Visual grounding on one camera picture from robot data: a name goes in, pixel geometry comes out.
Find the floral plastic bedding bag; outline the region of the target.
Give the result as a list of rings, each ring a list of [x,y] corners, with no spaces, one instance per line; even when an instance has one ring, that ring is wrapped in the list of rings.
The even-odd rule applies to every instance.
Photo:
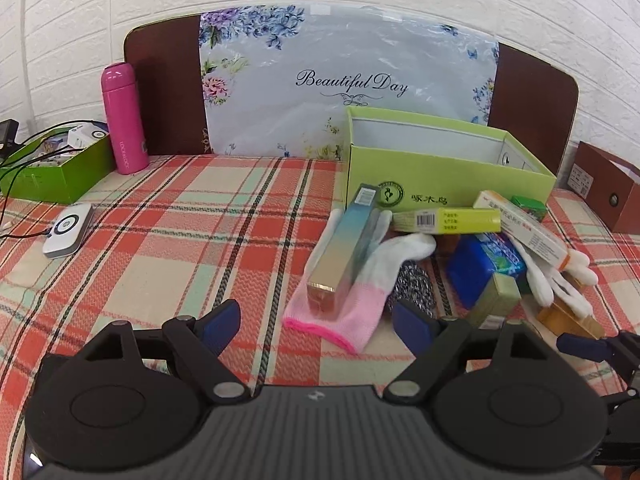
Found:
[[[214,153],[339,159],[350,106],[486,125],[500,46],[420,16],[290,3],[203,13],[198,53]]]

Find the yellow green box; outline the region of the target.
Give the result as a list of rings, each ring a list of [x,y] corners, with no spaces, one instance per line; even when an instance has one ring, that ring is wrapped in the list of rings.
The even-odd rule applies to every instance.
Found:
[[[502,231],[498,210],[474,208],[428,208],[394,212],[393,229],[430,235],[482,234]]]

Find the plaid bed sheet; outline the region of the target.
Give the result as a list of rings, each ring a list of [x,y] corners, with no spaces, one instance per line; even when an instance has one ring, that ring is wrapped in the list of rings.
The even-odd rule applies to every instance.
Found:
[[[525,324],[473,326],[462,373],[427,404],[385,387],[414,356],[384,309],[350,354],[282,324],[330,213],[334,162],[167,156],[93,185],[82,244],[42,245],[65,207],[1,209],[1,474],[6,479],[634,479],[594,462],[607,362]],[[224,300],[218,359],[250,398],[213,404],[179,376],[162,325]]]

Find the teal gold long box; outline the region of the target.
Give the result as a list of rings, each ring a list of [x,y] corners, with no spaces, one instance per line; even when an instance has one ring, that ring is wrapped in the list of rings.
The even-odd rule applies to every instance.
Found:
[[[307,300],[313,316],[335,318],[364,263],[381,211],[380,188],[362,184],[337,222],[309,274]]]

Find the pink thermos bottle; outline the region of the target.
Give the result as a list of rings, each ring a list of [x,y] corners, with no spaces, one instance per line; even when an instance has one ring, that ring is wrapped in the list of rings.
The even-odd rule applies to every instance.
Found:
[[[101,89],[117,170],[120,174],[135,174],[149,166],[149,156],[134,68],[125,62],[105,67]]]

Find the light green cardboard box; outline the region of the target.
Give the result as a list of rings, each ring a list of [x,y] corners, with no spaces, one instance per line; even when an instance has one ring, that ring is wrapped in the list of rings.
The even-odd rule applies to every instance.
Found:
[[[343,197],[380,189],[392,211],[469,207],[482,191],[545,202],[555,175],[506,130],[376,107],[346,108]]]

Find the white round-marked device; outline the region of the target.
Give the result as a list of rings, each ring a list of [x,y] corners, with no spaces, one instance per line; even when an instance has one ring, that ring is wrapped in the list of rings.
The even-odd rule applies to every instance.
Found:
[[[82,244],[93,214],[93,204],[77,203],[63,209],[55,219],[42,252],[49,259],[73,255]]]

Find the brown wooden headboard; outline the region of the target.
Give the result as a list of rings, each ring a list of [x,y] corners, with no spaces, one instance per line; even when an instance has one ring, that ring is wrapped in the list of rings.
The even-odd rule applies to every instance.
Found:
[[[198,92],[196,15],[143,25],[124,40],[137,77],[146,148],[151,155],[208,153]],[[536,56],[502,44],[488,125],[512,133],[554,174],[574,124],[576,80]]]

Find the brown cardboard box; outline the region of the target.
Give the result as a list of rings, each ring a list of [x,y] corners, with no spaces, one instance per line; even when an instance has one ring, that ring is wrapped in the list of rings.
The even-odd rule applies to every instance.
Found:
[[[567,185],[610,231],[639,234],[638,167],[602,148],[580,142]]]

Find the pink white glove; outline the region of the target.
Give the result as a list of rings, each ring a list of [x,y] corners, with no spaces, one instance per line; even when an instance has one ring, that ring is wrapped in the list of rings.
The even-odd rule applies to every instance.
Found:
[[[344,304],[335,314],[315,314],[308,299],[306,279],[317,266],[344,214],[331,211],[326,227],[305,264],[303,278],[285,307],[282,324],[291,330],[318,336],[350,354],[366,348],[380,322],[386,299],[393,291],[400,268],[407,261],[418,262],[434,254],[436,240],[430,234],[412,233],[386,240],[392,213],[380,213],[369,243],[366,260]]]

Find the blue tissue pack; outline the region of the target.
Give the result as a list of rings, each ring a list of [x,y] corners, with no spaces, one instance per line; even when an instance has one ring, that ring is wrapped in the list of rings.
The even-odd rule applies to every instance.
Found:
[[[447,278],[462,307],[471,310],[495,273],[518,280],[526,265],[503,233],[464,234],[447,263]]]

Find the black charger adapter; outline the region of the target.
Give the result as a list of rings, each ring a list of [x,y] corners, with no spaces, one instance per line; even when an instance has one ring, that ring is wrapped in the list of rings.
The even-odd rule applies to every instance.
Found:
[[[14,119],[6,119],[0,122],[0,146],[2,150],[8,150],[15,144],[15,136],[19,125]]]

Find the dark green open box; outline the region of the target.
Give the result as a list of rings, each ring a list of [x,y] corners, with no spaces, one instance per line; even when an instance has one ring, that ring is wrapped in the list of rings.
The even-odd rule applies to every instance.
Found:
[[[1,193],[69,205],[115,169],[108,132],[85,122],[55,128],[1,164]]]

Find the steel wool scrubber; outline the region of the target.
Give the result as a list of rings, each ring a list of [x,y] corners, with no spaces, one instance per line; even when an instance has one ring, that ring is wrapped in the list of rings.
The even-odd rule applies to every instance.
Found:
[[[399,301],[408,301],[429,318],[435,317],[432,282],[420,263],[409,260],[401,265],[392,292],[386,299],[386,311],[392,312]]]

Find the white orange medicine box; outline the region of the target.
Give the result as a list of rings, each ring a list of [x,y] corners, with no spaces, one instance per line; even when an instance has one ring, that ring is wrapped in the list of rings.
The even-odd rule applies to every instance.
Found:
[[[494,191],[482,191],[478,194],[475,209],[494,208],[500,212],[501,229],[513,236],[525,248],[553,266],[563,271],[570,262],[567,244],[545,228],[540,222],[518,208],[514,203]]]

